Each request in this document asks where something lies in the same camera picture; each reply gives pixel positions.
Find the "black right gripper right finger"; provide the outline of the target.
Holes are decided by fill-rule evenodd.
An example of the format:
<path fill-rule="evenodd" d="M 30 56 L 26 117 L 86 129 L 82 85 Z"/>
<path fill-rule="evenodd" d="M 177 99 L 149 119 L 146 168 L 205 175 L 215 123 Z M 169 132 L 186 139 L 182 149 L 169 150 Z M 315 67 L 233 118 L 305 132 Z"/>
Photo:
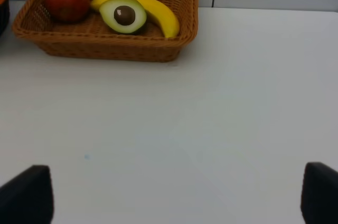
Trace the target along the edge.
<path fill-rule="evenodd" d="M 337 224 L 337 171 L 321 162 L 305 166 L 301 212 L 306 224 Z"/>

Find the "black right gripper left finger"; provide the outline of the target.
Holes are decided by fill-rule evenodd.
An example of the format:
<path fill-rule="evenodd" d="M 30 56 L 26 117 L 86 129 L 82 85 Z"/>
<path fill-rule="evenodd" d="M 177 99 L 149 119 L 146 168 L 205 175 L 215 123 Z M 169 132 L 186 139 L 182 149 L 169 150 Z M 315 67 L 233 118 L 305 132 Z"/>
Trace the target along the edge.
<path fill-rule="evenodd" d="M 50 224 L 53 216 L 48 166 L 33 165 L 1 186 L 1 223 Z"/>

